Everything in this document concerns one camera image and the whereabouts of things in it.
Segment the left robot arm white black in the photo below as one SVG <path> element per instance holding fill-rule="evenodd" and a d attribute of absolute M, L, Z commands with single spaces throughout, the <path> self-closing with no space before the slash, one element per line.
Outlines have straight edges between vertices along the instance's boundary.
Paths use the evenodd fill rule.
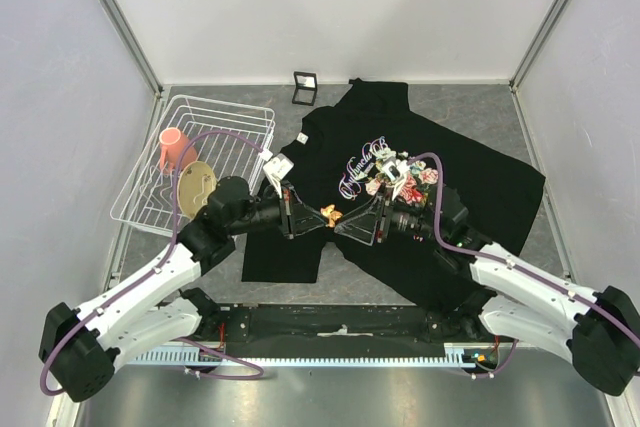
<path fill-rule="evenodd" d="M 241 177 L 218 181 L 195 218 L 147 265 L 76 308 L 61 302 L 45 318 L 39 357 L 41 391 L 82 402 L 99 392 L 129 361 L 166 342 L 193 335 L 208 340 L 219 329 L 217 305 L 189 291 L 163 305 L 169 294 L 199 279 L 235 250 L 235 236 L 273 229 L 288 239 L 328 225 L 283 182 L 263 197 L 251 195 Z"/>

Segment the black printed t-shirt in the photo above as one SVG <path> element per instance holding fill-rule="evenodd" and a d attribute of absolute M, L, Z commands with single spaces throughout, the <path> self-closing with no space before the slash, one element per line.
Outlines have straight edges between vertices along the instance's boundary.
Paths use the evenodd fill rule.
<path fill-rule="evenodd" d="M 454 189 L 468 209 L 470 227 L 519 254 L 538 212 L 543 175 L 530 165 L 457 134 L 414 113 L 404 83 L 352 81 L 334 105 L 302 121 L 300 139 L 283 148 L 292 163 L 288 180 L 301 200 L 349 213 L 377 191 L 383 155 L 413 159 L 398 195 L 427 208 L 437 180 Z M 344 258 L 402 297 L 427 310 L 453 311 L 480 290 L 466 269 L 454 269 L 451 241 L 391 234 L 367 246 L 323 227 L 295 239 L 268 229 L 248 235 L 242 278 L 246 282 L 313 283 L 323 248 Z"/>

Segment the orange butterfly brooch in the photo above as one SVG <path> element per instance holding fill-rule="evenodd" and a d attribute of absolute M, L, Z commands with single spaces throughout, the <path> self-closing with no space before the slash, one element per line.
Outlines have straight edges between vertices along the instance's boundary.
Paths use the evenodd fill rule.
<path fill-rule="evenodd" d="M 334 228 L 337 225 L 338 221 L 343 216 L 343 214 L 336 209 L 336 206 L 334 204 L 330 204 L 326 207 L 322 207 L 320 209 L 320 213 L 323 217 L 327 219 L 327 226 L 329 228 Z"/>

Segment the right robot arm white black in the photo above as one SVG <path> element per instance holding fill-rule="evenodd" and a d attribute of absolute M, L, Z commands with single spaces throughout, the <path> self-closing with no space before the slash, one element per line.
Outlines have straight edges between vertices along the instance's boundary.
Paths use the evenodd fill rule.
<path fill-rule="evenodd" d="M 334 230 L 368 246 L 395 234 L 435 240 L 442 266 L 491 292 L 458 315 L 469 340 L 491 333 L 531 344 L 566 360 L 610 396 L 621 395 L 639 374 L 639 311 L 624 291 L 596 291 L 525 262 L 474 229 L 449 187 L 438 188 L 423 207 L 380 191 Z"/>

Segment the small white brooch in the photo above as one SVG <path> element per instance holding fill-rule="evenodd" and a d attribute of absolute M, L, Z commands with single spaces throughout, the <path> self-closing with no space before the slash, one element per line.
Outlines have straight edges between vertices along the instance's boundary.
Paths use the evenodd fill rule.
<path fill-rule="evenodd" d="M 303 132 L 300 132 L 296 138 L 296 140 L 301 143 L 301 144 L 305 144 L 308 140 L 308 136 L 306 134 L 304 134 Z"/>

